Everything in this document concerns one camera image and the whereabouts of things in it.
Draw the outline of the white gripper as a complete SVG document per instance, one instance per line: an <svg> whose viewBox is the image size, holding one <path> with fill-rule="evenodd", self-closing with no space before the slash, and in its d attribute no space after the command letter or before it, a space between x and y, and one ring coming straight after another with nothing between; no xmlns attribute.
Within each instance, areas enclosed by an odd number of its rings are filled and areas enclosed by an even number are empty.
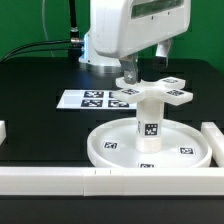
<svg viewBox="0 0 224 224"><path fill-rule="evenodd" d="M124 81L135 84L138 56L133 53L159 43L153 67L164 70L170 38L188 29L190 11L191 0L90 0L93 47L101 56L121 58Z"/></svg>

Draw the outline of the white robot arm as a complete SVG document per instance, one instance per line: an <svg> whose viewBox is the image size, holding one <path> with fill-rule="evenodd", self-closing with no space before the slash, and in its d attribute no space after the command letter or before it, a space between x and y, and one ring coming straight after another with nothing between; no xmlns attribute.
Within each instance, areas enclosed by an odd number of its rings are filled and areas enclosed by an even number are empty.
<svg viewBox="0 0 224 224"><path fill-rule="evenodd" d="M155 68L166 68L172 38L188 29L190 14L191 0L90 0L80 62L102 73L121 70L135 84L138 52L155 45Z"/></svg>

